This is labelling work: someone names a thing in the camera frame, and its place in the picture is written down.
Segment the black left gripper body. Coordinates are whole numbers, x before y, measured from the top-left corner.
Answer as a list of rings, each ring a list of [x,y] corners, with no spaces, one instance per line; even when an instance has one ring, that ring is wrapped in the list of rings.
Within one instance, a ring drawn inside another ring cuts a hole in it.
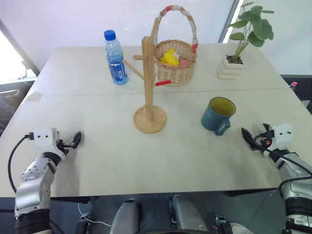
[[[66,156],[69,153],[68,148],[72,148],[74,145],[73,142],[70,143],[64,143],[62,139],[58,139],[56,141],[57,148],[62,151],[62,153]]]

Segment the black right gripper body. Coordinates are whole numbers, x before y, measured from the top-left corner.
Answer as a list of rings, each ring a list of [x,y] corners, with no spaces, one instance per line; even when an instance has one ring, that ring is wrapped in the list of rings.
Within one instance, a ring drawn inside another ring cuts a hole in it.
[[[270,152],[267,151],[271,146],[271,133],[261,133],[253,138],[253,150],[259,150],[264,156],[269,156]]]

